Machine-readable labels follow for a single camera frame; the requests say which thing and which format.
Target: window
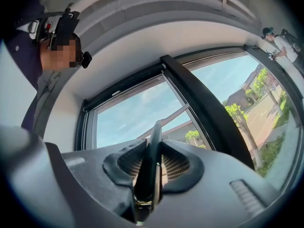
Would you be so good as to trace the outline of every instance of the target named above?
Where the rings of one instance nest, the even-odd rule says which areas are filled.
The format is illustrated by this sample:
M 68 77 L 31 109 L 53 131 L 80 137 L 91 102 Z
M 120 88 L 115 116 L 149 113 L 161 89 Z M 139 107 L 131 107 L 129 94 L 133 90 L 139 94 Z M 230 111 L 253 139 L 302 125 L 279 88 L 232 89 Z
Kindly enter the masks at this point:
M 225 106 L 256 172 L 281 189 L 293 165 L 300 132 L 298 115 L 284 88 L 251 56 L 214 64 L 203 59 L 185 67 Z
M 101 148 L 136 138 L 148 139 L 155 122 L 166 119 L 162 128 L 164 139 L 199 147 L 204 142 L 195 123 L 187 112 L 176 113 L 182 107 L 162 76 L 151 79 L 118 94 L 95 110 L 96 146 Z

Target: sidewalk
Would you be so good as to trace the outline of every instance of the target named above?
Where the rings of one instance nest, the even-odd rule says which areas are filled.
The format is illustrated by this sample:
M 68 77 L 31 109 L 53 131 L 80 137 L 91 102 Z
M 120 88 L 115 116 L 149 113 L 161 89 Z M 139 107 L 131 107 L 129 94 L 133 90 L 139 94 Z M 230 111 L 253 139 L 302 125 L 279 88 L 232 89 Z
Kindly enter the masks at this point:
M 277 190 L 280 190 L 288 176 L 290 167 L 294 160 L 297 148 L 299 129 L 295 125 L 295 120 L 289 112 L 285 139 L 281 150 L 274 160 L 271 169 L 265 179 Z

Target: person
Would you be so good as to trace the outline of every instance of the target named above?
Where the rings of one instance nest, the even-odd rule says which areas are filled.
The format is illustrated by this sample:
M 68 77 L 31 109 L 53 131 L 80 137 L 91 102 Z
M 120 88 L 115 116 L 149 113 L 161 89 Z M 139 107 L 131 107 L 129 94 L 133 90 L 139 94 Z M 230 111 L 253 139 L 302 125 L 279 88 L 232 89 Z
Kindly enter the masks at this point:
M 37 15 L 44 12 L 39 0 L 30 0 L 20 16 Z M 82 58 L 80 38 L 73 33 L 69 41 L 57 45 L 55 50 L 47 49 L 49 39 L 35 42 L 29 33 L 22 30 L 4 37 L 4 43 L 25 78 L 38 90 L 38 79 L 46 70 L 62 70 L 76 67 Z M 21 127 L 32 131 L 34 123 L 37 96 L 31 103 Z
M 304 58 L 300 53 L 296 53 L 293 46 L 280 35 L 276 35 L 273 32 L 273 28 L 264 28 L 263 35 L 269 41 L 273 41 L 277 47 L 280 49 L 280 52 L 274 55 L 274 59 L 278 57 L 286 56 L 293 65 L 300 71 L 302 75 L 304 75 Z

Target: white shirt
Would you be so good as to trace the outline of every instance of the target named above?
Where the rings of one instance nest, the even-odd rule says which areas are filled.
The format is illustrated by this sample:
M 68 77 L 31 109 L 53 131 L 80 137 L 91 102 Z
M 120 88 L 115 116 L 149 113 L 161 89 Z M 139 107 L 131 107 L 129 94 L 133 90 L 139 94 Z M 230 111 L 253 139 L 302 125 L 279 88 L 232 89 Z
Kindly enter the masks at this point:
M 279 47 L 280 50 L 282 50 L 282 48 L 285 48 L 287 52 L 286 56 L 292 63 L 298 57 L 298 54 L 295 52 L 292 45 L 290 45 L 289 42 L 283 36 L 275 37 L 275 44 Z

